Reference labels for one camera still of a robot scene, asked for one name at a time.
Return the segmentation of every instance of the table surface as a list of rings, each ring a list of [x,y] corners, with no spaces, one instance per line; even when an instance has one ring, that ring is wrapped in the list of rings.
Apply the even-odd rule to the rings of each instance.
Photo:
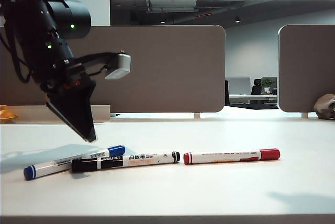
[[[200,119],[191,113],[121,114],[95,124],[98,140],[91,144],[64,124],[1,124],[3,223],[27,217],[35,223],[44,217],[71,217],[73,223],[104,217],[129,223],[156,217],[182,218],[175,223],[196,217],[193,223],[316,223],[313,216],[334,223],[334,122],[312,116],[228,106]],[[281,158],[199,165],[181,160],[24,180],[28,165],[115,144],[125,145],[126,154],[178,151],[181,156],[278,148]]]

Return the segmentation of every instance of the ceiling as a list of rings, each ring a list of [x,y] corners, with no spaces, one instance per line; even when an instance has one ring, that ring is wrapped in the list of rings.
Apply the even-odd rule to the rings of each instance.
[[[237,26],[335,8],[333,0],[110,0],[112,25]]]

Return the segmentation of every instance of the gray fabric panel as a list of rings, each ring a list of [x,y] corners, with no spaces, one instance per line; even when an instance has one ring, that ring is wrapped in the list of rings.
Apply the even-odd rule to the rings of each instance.
[[[224,40],[220,26],[97,26],[68,43],[76,57],[120,50],[132,57],[124,78],[93,77],[93,105],[111,104],[113,112],[212,112],[224,106]],[[1,104],[45,103],[33,81],[18,80],[3,45],[0,60]]]
[[[287,25],[279,33],[278,104],[312,112],[318,98],[335,93],[335,25]]]

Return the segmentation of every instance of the black marker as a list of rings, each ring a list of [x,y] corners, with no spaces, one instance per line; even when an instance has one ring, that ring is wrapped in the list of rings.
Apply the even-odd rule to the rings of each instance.
[[[73,160],[71,169],[74,173],[89,172],[115,167],[177,163],[179,160],[179,152],[174,151],[171,153],[120,155],[106,158]]]

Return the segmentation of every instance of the marker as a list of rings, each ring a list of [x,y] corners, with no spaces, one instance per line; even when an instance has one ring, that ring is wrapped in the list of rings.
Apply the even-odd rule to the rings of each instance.
[[[109,169],[116,167],[129,167],[140,165],[157,165],[167,163],[177,163],[180,160],[178,152],[156,153],[156,154],[136,154],[119,155],[108,158],[95,158],[85,160],[72,160],[72,172],[90,172],[100,169]]]
[[[277,160],[281,156],[277,148],[260,149],[249,152],[204,152],[185,153],[185,164],[217,163],[217,162],[244,162],[257,160]]]
[[[64,170],[71,169],[71,161],[77,159],[97,158],[97,157],[109,157],[123,155],[126,149],[123,145],[117,145],[107,149],[101,149],[94,153],[85,153],[73,157],[68,157],[60,160],[49,161],[40,163],[37,165],[31,165],[24,169],[24,176],[27,180],[42,177],[52,173],[61,172]]]

